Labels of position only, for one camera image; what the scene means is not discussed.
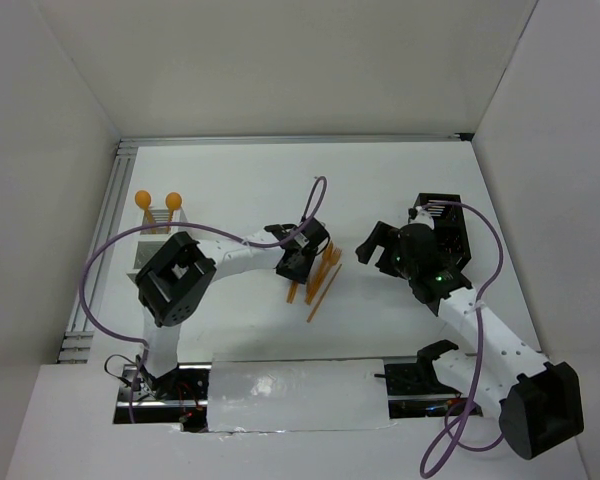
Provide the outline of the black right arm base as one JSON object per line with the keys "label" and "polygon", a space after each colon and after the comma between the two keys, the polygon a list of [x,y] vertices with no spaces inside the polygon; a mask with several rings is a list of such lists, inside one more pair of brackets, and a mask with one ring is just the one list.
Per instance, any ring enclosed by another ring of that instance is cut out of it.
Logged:
{"label": "black right arm base", "polygon": [[459,416],[466,398],[440,383],[433,362],[443,353],[458,352],[449,340],[440,340],[420,349],[414,360],[385,363],[374,377],[384,383],[390,419]]}

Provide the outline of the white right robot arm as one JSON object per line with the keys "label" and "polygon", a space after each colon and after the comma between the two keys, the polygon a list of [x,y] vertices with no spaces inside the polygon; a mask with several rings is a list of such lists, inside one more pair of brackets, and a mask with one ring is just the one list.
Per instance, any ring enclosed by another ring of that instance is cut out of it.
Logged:
{"label": "white right robot arm", "polygon": [[383,250],[379,271],[407,280],[415,298],[476,351],[470,358],[449,346],[420,363],[416,379],[421,388],[437,392],[446,385],[468,393],[474,368],[484,367],[477,403],[497,419],[506,443],[525,460],[583,431],[576,371],[566,362],[552,364],[479,300],[461,272],[463,261],[441,247],[431,223],[396,228],[379,222],[356,248],[358,261],[368,263],[376,248]]}

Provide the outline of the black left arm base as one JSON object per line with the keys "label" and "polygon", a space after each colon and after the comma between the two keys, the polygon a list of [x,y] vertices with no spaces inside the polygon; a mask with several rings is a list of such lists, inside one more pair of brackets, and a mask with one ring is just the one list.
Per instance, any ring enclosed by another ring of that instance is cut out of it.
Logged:
{"label": "black left arm base", "polygon": [[180,365],[157,391],[136,376],[136,367],[126,356],[110,355],[103,369],[118,385],[114,424],[178,424],[183,432],[208,431],[210,364]]}

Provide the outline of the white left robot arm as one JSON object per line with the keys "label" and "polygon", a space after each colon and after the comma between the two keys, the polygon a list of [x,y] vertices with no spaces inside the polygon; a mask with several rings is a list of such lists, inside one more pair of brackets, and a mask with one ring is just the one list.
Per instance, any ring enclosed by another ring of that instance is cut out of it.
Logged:
{"label": "white left robot arm", "polygon": [[176,390],[181,325],[212,283],[267,270],[304,284],[329,239],[316,219],[304,227],[268,225],[238,240],[196,240],[187,232],[171,235],[134,278],[144,314],[142,339],[147,343],[140,367],[143,389],[156,399]]}

